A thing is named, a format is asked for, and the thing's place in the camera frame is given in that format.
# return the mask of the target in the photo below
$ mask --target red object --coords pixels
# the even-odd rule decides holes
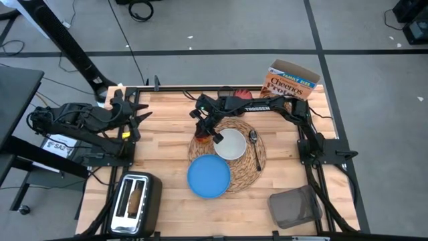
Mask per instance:
[[[236,90],[233,93],[234,96],[240,97],[244,100],[251,100],[253,98],[253,94],[247,89]]]

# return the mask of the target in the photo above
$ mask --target gray container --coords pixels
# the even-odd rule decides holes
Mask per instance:
[[[282,229],[319,220],[322,210],[312,187],[303,187],[272,194],[267,200],[270,214]]]

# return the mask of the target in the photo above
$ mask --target black desk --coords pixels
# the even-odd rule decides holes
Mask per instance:
[[[74,181],[76,178],[88,177],[88,170],[83,165],[45,151],[12,135],[39,88],[43,75],[44,73],[39,70],[0,67],[0,186],[12,167],[28,171],[11,206],[13,211],[18,210],[21,205],[29,187],[30,173],[40,171],[32,165],[33,161],[72,174],[75,176],[72,178]],[[56,181],[53,186],[63,184],[63,181]]]

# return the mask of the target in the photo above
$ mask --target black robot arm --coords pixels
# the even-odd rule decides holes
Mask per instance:
[[[224,117],[239,116],[245,112],[275,111],[284,119],[299,126],[308,139],[308,152],[318,156],[323,152],[324,137],[317,133],[312,123],[309,104],[307,101],[277,96],[268,98],[242,99],[237,96],[220,96],[217,100],[201,94],[196,101],[196,109],[192,110],[192,118],[198,118],[196,124],[197,138],[213,136],[213,140],[219,143],[223,137],[215,132],[215,127]]]
[[[146,104],[123,101],[122,91],[117,90],[110,100],[111,110],[84,103],[67,103],[59,108],[37,107],[27,116],[27,124],[35,132],[44,135],[61,134],[101,147],[106,154],[120,156],[123,139],[108,138],[104,131],[127,125],[130,140],[138,141],[138,125],[152,113],[134,117],[137,110],[147,108]]]

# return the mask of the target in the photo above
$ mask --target cheerios box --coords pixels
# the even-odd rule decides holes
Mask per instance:
[[[283,60],[275,60],[269,67],[260,98],[292,94],[306,100],[315,89],[320,76],[303,67]]]

